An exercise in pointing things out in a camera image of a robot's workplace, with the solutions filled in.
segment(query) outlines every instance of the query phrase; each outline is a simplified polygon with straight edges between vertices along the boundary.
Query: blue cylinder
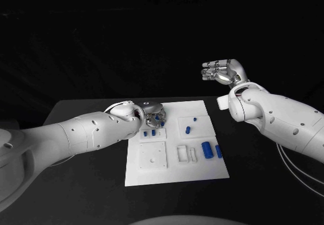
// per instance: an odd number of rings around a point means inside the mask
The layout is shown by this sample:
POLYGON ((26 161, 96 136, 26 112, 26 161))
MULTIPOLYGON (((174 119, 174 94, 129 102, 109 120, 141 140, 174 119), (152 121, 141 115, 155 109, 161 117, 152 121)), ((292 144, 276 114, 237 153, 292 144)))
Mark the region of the blue cylinder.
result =
POLYGON ((220 147, 219 147, 219 145, 216 145, 216 152, 217 152, 217 157, 222 158, 223 156, 222 156, 222 152, 220 152, 220 147))
POLYGON ((203 142, 201 143, 201 147, 203 147, 203 151, 204 151, 204 158, 212 158, 214 155, 213 155, 210 143, 209 142, 203 142))
POLYGON ((187 127, 187 129, 186 129, 186 134, 188 134, 190 133, 190 127, 187 127))

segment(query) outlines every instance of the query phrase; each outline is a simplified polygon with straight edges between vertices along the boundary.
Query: black table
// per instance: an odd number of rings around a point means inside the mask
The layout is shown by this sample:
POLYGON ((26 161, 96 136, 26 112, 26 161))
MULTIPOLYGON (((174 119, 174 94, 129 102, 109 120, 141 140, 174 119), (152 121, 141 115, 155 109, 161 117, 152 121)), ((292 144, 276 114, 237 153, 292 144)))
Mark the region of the black table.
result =
MULTIPOLYGON (((124 140, 49 167, 0 213, 1 225, 125 225, 167 215, 201 215, 246 224, 324 223, 324 198, 291 175, 275 143, 250 124, 235 122, 227 110, 219 110, 216 97, 63 100, 43 125, 104 111, 124 100, 204 101, 230 178, 124 187, 124 140)), ((324 180, 322 164, 289 150, 286 153, 324 180)))

